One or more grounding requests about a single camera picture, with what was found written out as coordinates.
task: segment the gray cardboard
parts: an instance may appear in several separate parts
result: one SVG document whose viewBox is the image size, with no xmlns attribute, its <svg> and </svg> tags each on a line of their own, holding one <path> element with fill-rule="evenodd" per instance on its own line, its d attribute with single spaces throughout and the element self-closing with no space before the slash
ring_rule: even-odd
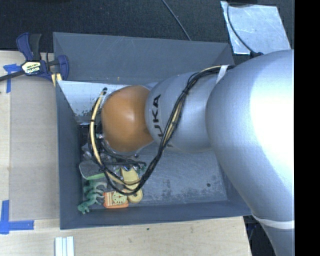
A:
<svg viewBox="0 0 320 256">
<path fill-rule="evenodd" d="M 67 55 L 68 80 L 135 85 L 212 65 L 233 65 L 227 43 L 53 33 L 54 54 Z"/>
</svg>

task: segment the gray bin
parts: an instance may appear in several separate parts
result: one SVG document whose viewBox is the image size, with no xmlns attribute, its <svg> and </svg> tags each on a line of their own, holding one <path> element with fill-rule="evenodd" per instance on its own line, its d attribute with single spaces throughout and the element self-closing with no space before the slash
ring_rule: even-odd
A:
<svg viewBox="0 0 320 256">
<path fill-rule="evenodd" d="M 132 40 L 134 48 L 129 46 Z M 163 50 L 146 51 L 156 46 Z M 150 38 L 137 40 L 119 36 L 55 33 L 54 53 L 56 56 L 68 56 L 69 80 L 119 85 L 147 84 L 177 74 L 199 71 L 215 64 L 233 64 L 230 47 L 225 43 Z M 136 63 L 134 70 L 130 69 L 131 65 L 127 69 L 121 68 L 126 61 Z M 119 70 L 109 72 L 114 66 Z M 61 229 L 191 221 L 251 214 L 225 176 L 213 151 L 197 154 L 165 152 L 142 188 L 143 199 L 139 204 L 130 204 L 128 208 L 122 209 L 97 208 L 82 214 L 77 206 L 84 199 L 83 178 L 79 171 L 84 132 L 67 98 L 57 84 Z M 141 151 L 141 158 L 149 163 L 156 155 L 156 149 L 157 146 L 151 144 Z"/>
</svg>

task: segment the blue clamp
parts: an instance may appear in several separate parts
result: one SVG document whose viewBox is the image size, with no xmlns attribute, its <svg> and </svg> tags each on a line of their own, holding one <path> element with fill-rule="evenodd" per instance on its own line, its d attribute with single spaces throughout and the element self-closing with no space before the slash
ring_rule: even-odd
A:
<svg viewBox="0 0 320 256">
<path fill-rule="evenodd" d="M 47 79 L 52 82 L 52 72 L 50 66 L 44 60 L 41 60 L 39 53 L 39 40 L 41 34 L 23 33 L 16 39 L 16 45 L 19 52 L 25 57 L 25 63 L 21 68 L 25 71 L 27 76 L 37 76 Z M 60 65 L 60 74 L 63 80 L 66 80 L 69 75 L 69 62 L 65 55 L 58 56 L 58 64 Z"/>
<path fill-rule="evenodd" d="M 33 230 L 34 220 L 9 221 L 9 200 L 2 201 L 0 234 L 7 235 L 10 231 Z"/>
</svg>

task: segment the wooden table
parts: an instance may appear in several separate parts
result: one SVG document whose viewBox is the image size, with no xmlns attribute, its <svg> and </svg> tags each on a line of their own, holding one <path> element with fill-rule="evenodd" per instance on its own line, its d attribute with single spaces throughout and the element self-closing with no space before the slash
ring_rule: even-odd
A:
<svg viewBox="0 0 320 256">
<path fill-rule="evenodd" d="M 19 52 L 0 51 L 3 65 L 21 64 Z M 0 83 L 0 203 L 9 199 L 10 98 Z M 1 256 L 52 256 L 55 237 L 74 237 L 76 256 L 215 255 L 251 256 L 242 217 L 149 225 L 60 230 L 59 219 L 35 220 L 34 230 L 0 234 Z"/>
</svg>

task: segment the black surface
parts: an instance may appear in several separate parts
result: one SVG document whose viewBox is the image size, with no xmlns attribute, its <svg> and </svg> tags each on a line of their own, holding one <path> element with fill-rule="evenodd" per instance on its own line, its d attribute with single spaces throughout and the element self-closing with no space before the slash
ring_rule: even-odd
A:
<svg viewBox="0 0 320 256">
<path fill-rule="evenodd" d="M 220 2 L 167 0 L 192 40 L 227 43 L 228 31 Z M 257 0 L 276 5 L 294 49 L 294 0 Z M 41 52 L 53 52 L 52 32 L 186 40 L 161 0 L 7 0 L 0 3 L 0 49 L 14 50 L 16 38 L 41 33 Z M 248 56 L 235 56 L 236 64 Z M 273 256 L 262 228 L 252 235 L 253 256 Z"/>
</svg>

